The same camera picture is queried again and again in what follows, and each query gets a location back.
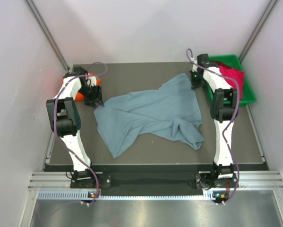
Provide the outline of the blue grey t shirt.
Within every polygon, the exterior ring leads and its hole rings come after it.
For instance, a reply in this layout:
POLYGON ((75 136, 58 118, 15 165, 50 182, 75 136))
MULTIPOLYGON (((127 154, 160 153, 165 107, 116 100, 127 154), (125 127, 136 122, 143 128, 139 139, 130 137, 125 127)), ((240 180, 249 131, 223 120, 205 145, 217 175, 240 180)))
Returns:
POLYGON ((97 131, 113 158, 147 133, 186 143, 195 150, 204 142, 199 132, 203 120, 196 92, 185 73, 158 89, 110 98, 94 110, 94 116, 97 131))

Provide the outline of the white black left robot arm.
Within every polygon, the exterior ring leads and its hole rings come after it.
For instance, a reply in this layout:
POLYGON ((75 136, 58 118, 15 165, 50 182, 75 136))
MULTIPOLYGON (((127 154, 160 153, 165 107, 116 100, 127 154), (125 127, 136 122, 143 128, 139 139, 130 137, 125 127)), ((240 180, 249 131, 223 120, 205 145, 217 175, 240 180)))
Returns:
POLYGON ((46 108, 51 129, 73 162, 71 188, 97 189, 99 181, 81 140, 81 119, 76 100, 83 100, 90 107, 103 105, 100 79, 82 67, 75 67, 64 75, 58 94, 47 100, 46 108))

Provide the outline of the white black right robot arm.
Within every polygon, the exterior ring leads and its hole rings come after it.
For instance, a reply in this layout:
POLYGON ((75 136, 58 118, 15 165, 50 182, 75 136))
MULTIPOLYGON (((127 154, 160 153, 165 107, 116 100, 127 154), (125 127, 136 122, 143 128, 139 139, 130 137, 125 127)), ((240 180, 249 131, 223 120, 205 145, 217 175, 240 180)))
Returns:
POLYGON ((227 182, 237 180, 234 173, 236 164, 232 155, 232 129, 238 114, 240 88, 238 82, 220 71, 216 63, 209 60, 207 54, 193 57, 187 49, 187 58, 192 64, 191 79, 193 88, 206 83, 213 92, 210 116, 216 131, 216 150, 210 174, 200 174, 198 184, 222 187, 227 182))

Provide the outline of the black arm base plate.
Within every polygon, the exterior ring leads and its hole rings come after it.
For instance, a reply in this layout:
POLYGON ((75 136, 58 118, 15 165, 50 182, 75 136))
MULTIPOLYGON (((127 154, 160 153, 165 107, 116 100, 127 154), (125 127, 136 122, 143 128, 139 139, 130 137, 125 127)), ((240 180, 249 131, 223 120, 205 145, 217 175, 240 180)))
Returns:
POLYGON ((112 172, 97 175, 100 189, 112 189, 120 186, 177 186, 211 189, 225 187, 226 182, 234 184, 236 177, 217 179, 211 173, 195 172, 112 172))

